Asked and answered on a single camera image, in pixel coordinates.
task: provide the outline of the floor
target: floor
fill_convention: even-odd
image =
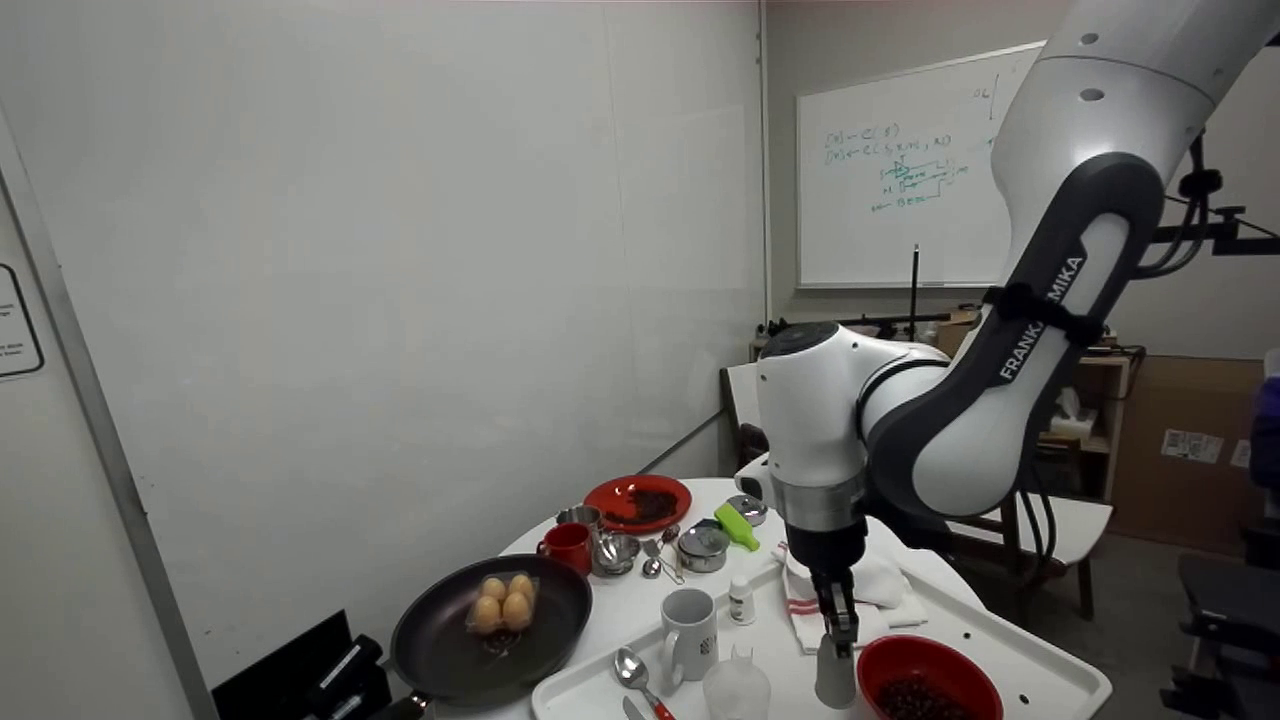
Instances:
[[[1105,546],[1090,559],[1096,618],[1077,608],[1077,576],[1049,580],[1027,614],[1027,630],[1099,674],[1114,691],[1105,720],[1170,720],[1160,705],[1170,663],[1187,663],[1187,599],[1176,580],[1182,548],[1119,541]]]

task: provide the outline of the frying pan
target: frying pan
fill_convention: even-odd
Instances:
[[[472,635],[469,614],[483,576],[531,576],[537,618],[526,633]],[[423,717],[437,705],[483,712],[526,697],[559,674],[592,618],[592,583],[538,557],[491,557],[443,576],[397,624],[392,674],[412,690],[392,717]]]

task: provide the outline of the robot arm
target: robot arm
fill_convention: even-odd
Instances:
[[[1077,0],[1001,129],[1019,261],[956,359],[849,327],[768,350],[772,490],[845,657],[852,505],[871,490],[977,516],[1017,490],[1042,404],[1156,235],[1168,176],[1276,30],[1280,0]]]

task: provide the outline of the plate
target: plate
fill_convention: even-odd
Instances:
[[[689,490],[677,477],[615,477],[587,494],[582,499],[602,532],[652,536],[689,516]]]

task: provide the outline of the brown egg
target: brown egg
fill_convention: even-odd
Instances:
[[[499,576],[483,576],[481,595],[502,599],[509,583]]]
[[[526,603],[526,595],[522,595],[522,591],[509,591],[509,599],[502,599],[502,630],[509,630],[509,633],[526,633],[526,624],[531,624],[531,603]]]
[[[469,618],[469,630],[472,630],[477,635],[499,633],[499,630],[502,630],[502,603],[499,603],[494,595],[477,595],[472,618]]]
[[[522,571],[509,580],[509,591],[521,591],[526,603],[537,603],[537,588]]]

